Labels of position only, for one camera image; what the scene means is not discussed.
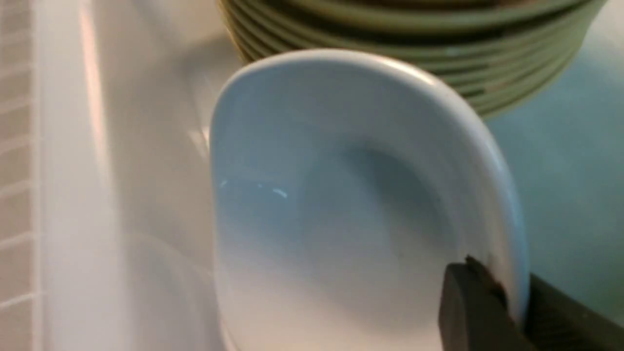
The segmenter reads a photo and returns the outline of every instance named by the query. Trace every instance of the white countertop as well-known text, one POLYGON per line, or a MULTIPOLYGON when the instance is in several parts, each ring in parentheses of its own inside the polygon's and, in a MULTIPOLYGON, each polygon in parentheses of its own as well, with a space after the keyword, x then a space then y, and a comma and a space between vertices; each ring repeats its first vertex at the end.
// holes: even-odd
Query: white countertop
MULTIPOLYGON (((215 7, 37 6, 44 347, 221 351, 206 137, 239 63, 215 7)), ((532 270, 624 322, 622 15, 611 0, 571 68, 489 127, 532 270)))

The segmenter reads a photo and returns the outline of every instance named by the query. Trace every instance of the grout line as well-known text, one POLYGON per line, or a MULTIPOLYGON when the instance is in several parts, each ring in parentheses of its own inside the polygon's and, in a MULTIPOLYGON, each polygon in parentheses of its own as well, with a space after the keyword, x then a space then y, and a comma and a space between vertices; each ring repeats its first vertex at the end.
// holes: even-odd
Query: grout line
MULTIPOLYGON (((39 9, 36 4, 32 5, 33 10, 39 9)), ((29 33, 31 36, 31 62, 33 65, 33 70, 37 70, 39 68, 37 65, 40 60, 40 50, 39 47, 41 45, 41 26, 39 25, 42 22, 43 11, 33 11, 31 14, 31 28, 32 31, 29 33)), ((43 311, 43 293, 46 286, 43 283, 43 257, 42 257, 42 224, 41 224, 41 179, 42 179, 42 170, 41 170, 41 150, 43 148, 43 142, 41 140, 42 137, 42 127, 41 127, 41 119, 39 118, 40 111, 40 84, 39 84, 39 74, 33 74, 31 76, 32 81, 32 89, 30 100, 32 101, 32 108, 30 110, 30 118, 31 118, 31 134, 32 134, 32 144, 31 148, 31 177, 32 183, 37 187, 31 191, 31 228, 34 233, 33 243, 32 243, 32 289, 38 296, 32 301, 32 348, 31 351, 43 351, 44 350, 44 339, 47 335, 44 335, 44 311, 43 311)))
POLYGON ((25 96, 0 102, 0 115, 29 106, 30 104, 32 104, 32 98, 25 96))
POLYGON ((21 149, 22 147, 26 147, 30 145, 31 139, 32 138, 30 136, 22 136, 22 137, 15 137, 4 142, 0 142, 0 156, 2 156, 3 154, 9 151, 21 149))
POLYGON ((14 297, 14 298, 8 299, 6 301, 2 301, 2 302, 0 302, 0 312, 2 311, 2 309, 6 309, 6 308, 11 307, 13 305, 21 304, 22 302, 30 301, 34 297, 35 297, 35 294, 30 293, 30 294, 20 295, 18 297, 14 297))
POLYGON ((9 196, 19 194, 20 192, 30 190, 32 188, 32 181, 30 179, 21 180, 19 182, 5 185, 4 187, 0 187, 0 200, 9 196))
POLYGON ((15 247, 24 242, 28 242, 34 239, 34 234, 32 232, 21 233, 15 236, 12 236, 8 239, 4 239, 0 241, 0 251, 10 249, 11 247, 15 247))

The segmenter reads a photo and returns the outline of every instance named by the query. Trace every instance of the white tile wall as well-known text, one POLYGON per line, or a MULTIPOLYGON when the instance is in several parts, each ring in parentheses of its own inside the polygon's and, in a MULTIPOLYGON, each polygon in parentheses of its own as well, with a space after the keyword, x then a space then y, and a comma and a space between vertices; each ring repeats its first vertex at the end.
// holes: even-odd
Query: white tile wall
POLYGON ((0 0, 0 350, 32 350, 32 11, 0 0))

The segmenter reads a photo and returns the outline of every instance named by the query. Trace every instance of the white bowl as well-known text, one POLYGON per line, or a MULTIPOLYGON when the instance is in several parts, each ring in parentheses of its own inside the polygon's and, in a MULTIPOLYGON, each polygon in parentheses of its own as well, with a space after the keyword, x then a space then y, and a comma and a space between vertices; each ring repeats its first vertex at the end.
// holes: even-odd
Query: white bowl
POLYGON ((210 153, 217 299, 240 351, 441 350, 444 269, 466 255, 522 324, 514 184, 430 74, 334 49, 265 59, 225 86, 210 153))

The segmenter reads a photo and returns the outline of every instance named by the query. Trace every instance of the stack of plates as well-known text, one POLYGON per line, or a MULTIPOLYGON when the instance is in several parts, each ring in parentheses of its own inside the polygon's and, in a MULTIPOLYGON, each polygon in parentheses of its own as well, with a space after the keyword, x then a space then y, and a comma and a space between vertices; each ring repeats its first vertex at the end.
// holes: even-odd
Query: stack of plates
POLYGON ((607 0, 220 0, 241 57, 342 47, 410 62, 491 117, 570 64, 607 0))

